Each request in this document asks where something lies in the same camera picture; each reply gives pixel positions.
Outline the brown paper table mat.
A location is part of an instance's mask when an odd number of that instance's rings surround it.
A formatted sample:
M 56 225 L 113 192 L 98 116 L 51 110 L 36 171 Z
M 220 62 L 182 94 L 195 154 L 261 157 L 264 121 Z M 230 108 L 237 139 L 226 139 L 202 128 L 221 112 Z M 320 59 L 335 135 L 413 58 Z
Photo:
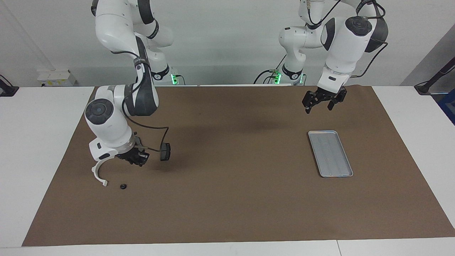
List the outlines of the brown paper table mat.
M 308 90 L 161 87 L 136 121 L 170 127 L 170 159 L 111 159 L 107 187 L 81 117 L 23 246 L 455 237 L 374 90 L 348 86 L 306 114 Z M 313 130 L 339 134 L 352 177 L 320 176 Z

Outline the white semicircular plastic bracket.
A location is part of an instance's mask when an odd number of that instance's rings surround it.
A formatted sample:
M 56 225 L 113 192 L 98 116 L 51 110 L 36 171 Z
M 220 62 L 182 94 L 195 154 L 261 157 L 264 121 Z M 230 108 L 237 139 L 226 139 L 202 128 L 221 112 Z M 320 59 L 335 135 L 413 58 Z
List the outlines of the white semicircular plastic bracket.
M 106 179 L 102 179 L 102 178 L 99 176 L 99 169 L 100 169 L 101 165 L 102 165 L 104 162 L 106 162 L 106 161 L 108 161 L 108 160 L 110 160 L 110 159 L 112 159 L 112 158 L 111 158 L 111 157 L 107 157 L 107 158 L 105 158 L 105 159 L 102 159 L 102 160 L 96 162 L 96 164 L 91 168 L 91 171 L 92 171 L 94 177 L 96 178 L 97 181 L 101 182 L 101 184 L 102 184 L 103 187 L 107 187 L 108 181 L 107 181 Z

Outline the blue box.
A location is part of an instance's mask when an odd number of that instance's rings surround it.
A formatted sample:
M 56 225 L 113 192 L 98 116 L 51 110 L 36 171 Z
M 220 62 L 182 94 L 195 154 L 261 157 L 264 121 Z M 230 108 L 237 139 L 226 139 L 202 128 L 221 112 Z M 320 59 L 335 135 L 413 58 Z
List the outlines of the blue box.
M 445 94 L 442 99 L 437 101 L 437 104 L 455 126 L 455 89 Z

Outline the black angled stand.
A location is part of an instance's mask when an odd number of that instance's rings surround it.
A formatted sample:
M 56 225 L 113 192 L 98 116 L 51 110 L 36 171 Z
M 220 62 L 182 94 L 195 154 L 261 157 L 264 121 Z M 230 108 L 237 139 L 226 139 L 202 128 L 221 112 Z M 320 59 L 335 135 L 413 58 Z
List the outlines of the black angled stand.
M 445 75 L 449 74 L 451 71 L 455 69 L 455 56 L 448 61 L 431 79 L 416 84 L 414 89 L 420 95 L 430 95 L 429 90 L 431 86 L 434 85 L 440 78 L 444 77 Z

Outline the silver metal ribbed tray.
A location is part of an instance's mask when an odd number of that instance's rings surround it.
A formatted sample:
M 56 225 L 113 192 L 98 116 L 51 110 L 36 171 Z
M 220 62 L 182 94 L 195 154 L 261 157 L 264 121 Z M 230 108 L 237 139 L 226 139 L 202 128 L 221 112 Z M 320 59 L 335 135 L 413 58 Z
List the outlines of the silver metal ribbed tray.
M 340 178 L 354 175 L 339 134 L 335 130 L 313 130 L 307 134 L 321 177 Z

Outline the white power strip box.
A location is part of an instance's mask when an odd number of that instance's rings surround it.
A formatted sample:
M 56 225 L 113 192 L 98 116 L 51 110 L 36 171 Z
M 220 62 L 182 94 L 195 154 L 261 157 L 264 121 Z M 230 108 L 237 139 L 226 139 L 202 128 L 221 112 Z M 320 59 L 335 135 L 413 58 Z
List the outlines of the white power strip box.
M 70 70 L 41 71 L 37 81 L 40 86 L 78 86 L 78 80 Z

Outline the black clamp mount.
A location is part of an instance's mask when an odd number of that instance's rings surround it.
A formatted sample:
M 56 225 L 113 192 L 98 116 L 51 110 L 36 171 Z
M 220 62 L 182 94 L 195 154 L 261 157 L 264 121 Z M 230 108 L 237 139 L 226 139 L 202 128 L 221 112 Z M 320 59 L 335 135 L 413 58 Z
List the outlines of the black clamp mount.
M 13 86 L 7 78 L 0 74 L 0 89 L 0 97 L 13 97 L 19 87 Z

